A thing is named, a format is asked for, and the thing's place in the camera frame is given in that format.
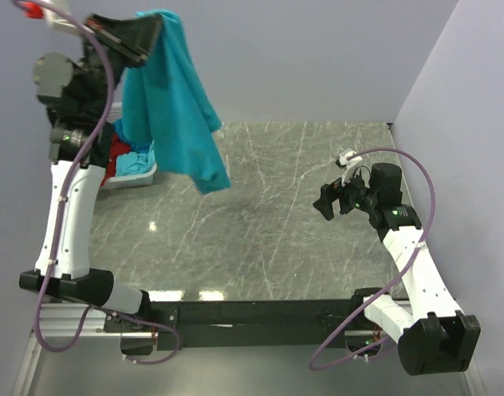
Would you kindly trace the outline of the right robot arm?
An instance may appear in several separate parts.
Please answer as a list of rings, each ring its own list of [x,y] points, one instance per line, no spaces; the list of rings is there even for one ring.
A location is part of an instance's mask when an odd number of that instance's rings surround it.
[[[446,288],[425,243],[416,211],[402,203],[402,170],[376,163],[368,181],[349,166],[343,176],[320,188],[313,207],[326,220],[333,204],[343,215],[368,214],[371,226],[398,268],[410,309],[399,306],[385,290],[363,297],[350,308],[348,322],[360,329],[376,324],[397,344],[409,375],[464,372],[469,368],[481,332],[478,319],[463,312]]]

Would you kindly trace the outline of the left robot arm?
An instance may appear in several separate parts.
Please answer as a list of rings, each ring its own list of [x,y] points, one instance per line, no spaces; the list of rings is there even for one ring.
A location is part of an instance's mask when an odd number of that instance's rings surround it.
[[[37,97],[51,124],[52,195],[43,247],[34,269],[21,273],[19,286],[121,312],[125,324],[141,332],[153,320],[148,292],[92,268],[88,243],[113,140],[107,116],[114,90],[126,68],[146,63],[163,22],[158,16],[115,20],[91,14],[84,26],[92,38],[82,39],[79,61],[48,53],[35,63]]]

